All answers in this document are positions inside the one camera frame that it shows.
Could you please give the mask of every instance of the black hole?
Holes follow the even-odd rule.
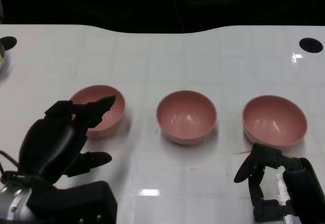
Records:
[[[17,39],[15,37],[8,36],[1,38],[0,42],[4,45],[5,50],[10,50],[17,44]]]
[[[313,38],[304,38],[299,41],[300,47],[310,53],[319,53],[323,50],[323,45],[320,41]]]

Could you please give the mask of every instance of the white tabletop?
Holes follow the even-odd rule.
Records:
[[[83,149],[113,160],[90,173],[63,176],[66,188],[107,181],[118,202],[117,223],[254,223],[248,182],[233,183],[251,148],[242,109],[261,94],[283,96],[305,112],[305,140],[285,154],[309,159],[325,189],[325,52],[299,47],[302,38],[325,44],[325,27],[232,26],[195,34],[123,34],[77,25],[0,25],[18,43],[0,74],[0,146],[18,159],[29,127],[57,100],[94,84],[119,89],[127,113],[117,135]],[[155,118],[158,102],[181,89],[208,96],[217,130],[204,144],[166,140]],[[1,159],[6,170],[13,166]],[[281,173],[267,169],[265,199],[285,201]],[[287,223],[300,223],[296,217]]]

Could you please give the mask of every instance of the cable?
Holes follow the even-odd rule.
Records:
[[[19,170],[19,164],[10,156],[8,155],[7,153],[3,152],[2,150],[0,150],[0,154],[2,154],[5,158],[7,158],[12,164],[14,164],[18,170]],[[4,173],[4,168],[2,167],[1,163],[0,163],[0,172],[1,174]]]
[[[181,25],[182,32],[185,34],[186,33],[185,32],[185,28],[183,26],[183,23],[182,23],[182,20],[181,20],[180,16],[178,15],[178,9],[177,9],[177,2],[176,2],[176,0],[174,0],[174,6],[175,6],[175,12],[176,12],[176,16],[177,16],[178,22]]]

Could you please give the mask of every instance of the bowl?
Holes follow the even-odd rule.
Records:
[[[193,145],[203,142],[214,128],[217,111],[203,94],[182,90],[162,99],[156,117],[162,134],[168,139],[177,144]]]
[[[275,95],[250,100],[243,109],[243,127],[252,143],[291,146],[307,132],[307,118],[293,102]]]
[[[111,110],[102,116],[101,123],[93,129],[88,129],[87,137],[89,138],[102,138],[117,131],[125,113],[125,99],[120,91],[107,85],[94,85],[83,88],[70,99],[74,104],[86,104],[109,95],[116,96],[115,103]]]

